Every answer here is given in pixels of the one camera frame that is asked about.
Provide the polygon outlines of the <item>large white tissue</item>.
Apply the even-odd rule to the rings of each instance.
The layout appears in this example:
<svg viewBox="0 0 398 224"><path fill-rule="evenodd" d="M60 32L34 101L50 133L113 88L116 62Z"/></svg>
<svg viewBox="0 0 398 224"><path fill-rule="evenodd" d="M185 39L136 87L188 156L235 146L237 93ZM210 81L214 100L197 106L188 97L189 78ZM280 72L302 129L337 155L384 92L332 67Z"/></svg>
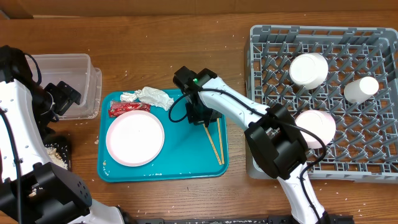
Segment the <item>large white tissue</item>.
<svg viewBox="0 0 398 224"><path fill-rule="evenodd" d="M136 90L134 93L139 101L163 108L165 111L168 111L174 103L174 99L169 97L166 92L149 86Z"/></svg>

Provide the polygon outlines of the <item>rice and peanut shells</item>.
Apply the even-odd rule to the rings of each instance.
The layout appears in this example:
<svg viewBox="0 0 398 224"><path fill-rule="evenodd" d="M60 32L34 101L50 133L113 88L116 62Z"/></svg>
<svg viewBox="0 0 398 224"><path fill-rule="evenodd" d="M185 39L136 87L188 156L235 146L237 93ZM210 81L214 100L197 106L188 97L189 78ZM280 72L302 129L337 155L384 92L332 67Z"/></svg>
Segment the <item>rice and peanut shells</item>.
<svg viewBox="0 0 398 224"><path fill-rule="evenodd" d="M47 154L49 155L49 157L51 158L51 161L54 164L66 169L66 170L68 169L67 160L62 157L62 154L57 151L57 148L55 148L53 146L46 146L45 148L46 148ZM38 191L42 191L42 190L43 190L42 187L38 187L38 186L33 187L32 191L28 195L28 197L34 197L37 195Z"/></svg>

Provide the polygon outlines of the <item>red snack wrapper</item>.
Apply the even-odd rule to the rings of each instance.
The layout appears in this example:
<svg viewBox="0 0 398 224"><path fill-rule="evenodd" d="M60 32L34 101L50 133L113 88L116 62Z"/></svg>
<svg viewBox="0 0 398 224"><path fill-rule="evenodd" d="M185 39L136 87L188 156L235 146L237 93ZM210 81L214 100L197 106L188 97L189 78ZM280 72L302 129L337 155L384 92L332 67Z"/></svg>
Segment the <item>red snack wrapper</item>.
<svg viewBox="0 0 398 224"><path fill-rule="evenodd" d="M150 112L150 105L141 102L112 101L108 115L110 118L117 118L124 113L135 110Z"/></svg>

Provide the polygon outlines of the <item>large white plate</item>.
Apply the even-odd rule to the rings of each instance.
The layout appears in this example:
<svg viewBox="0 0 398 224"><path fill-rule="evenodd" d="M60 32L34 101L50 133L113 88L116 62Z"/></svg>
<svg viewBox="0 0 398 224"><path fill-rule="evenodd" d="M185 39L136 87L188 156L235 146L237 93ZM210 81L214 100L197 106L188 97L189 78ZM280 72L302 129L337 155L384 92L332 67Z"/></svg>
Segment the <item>large white plate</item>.
<svg viewBox="0 0 398 224"><path fill-rule="evenodd" d="M161 152L165 132L159 119L150 112L134 110L118 116L106 133L106 148L119 164L143 166Z"/></svg>

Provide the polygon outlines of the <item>small white tissue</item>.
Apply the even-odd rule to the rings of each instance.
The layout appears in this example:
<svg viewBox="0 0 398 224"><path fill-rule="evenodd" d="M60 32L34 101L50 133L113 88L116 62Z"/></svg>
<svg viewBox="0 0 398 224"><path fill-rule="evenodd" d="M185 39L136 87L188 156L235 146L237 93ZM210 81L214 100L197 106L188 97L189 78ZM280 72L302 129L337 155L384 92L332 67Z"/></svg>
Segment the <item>small white tissue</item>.
<svg viewBox="0 0 398 224"><path fill-rule="evenodd" d="M122 95L120 96L120 101L123 102L134 102L136 100L137 100L137 95L135 93L123 92Z"/></svg>

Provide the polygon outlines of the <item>white bowl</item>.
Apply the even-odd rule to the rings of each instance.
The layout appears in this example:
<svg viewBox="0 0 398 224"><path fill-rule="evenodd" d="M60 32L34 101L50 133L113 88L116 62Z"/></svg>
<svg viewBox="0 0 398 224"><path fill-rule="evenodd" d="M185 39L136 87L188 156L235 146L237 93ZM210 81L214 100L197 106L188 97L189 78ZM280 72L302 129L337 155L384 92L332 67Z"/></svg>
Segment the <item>white bowl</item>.
<svg viewBox="0 0 398 224"><path fill-rule="evenodd" d="M326 58L318 53L295 57L289 67L290 79L299 86L312 90L320 86L328 75Z"/></svg>

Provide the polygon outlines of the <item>white cup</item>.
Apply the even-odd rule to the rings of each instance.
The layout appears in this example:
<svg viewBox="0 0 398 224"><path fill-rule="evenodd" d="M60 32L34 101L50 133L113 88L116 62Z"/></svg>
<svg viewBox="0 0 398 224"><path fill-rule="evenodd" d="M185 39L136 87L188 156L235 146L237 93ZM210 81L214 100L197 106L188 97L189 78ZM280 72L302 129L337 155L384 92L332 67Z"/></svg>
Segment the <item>white cup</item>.
<svg viewBox="0 0 398 224"><path fill-rule="evenodd" d="M373 77L364 77L347 84L344 96L350 103L363 103L379 90L379 83Z"/></svg>

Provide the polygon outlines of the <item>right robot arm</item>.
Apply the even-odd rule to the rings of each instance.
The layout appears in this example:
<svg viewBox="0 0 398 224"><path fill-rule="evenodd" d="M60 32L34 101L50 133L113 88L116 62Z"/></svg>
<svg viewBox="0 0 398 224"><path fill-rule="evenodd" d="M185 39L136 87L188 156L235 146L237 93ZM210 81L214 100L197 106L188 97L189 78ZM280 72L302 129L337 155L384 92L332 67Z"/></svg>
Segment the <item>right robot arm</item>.
<svg viewBox="0 0 398 224"><path fill-rule="evenodd" d="M173 78L181 90L189 123L209 126L222 116L243 131L249 150L259 168L281 184L297 223L329 223L330 217L318 201L307 171L309 131L298 127L281 104L266 106L230 88L215 72L199 73L181 67Z"/></svg>

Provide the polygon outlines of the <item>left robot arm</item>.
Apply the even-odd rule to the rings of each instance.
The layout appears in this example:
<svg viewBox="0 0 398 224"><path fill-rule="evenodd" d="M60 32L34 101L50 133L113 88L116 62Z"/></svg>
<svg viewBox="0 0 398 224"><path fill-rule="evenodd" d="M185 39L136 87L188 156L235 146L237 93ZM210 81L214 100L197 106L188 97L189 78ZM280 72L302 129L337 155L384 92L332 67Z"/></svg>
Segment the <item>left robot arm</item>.
<svg viewBox="0 0 398 224"><path fill-rule="evenodd" d="M44 141L69 143L48 124L81 95L65 82L41 87L29 56L1 47L1 211L18 223L134 223L120 207L92 199L79 176L52 162Z"/></svg>

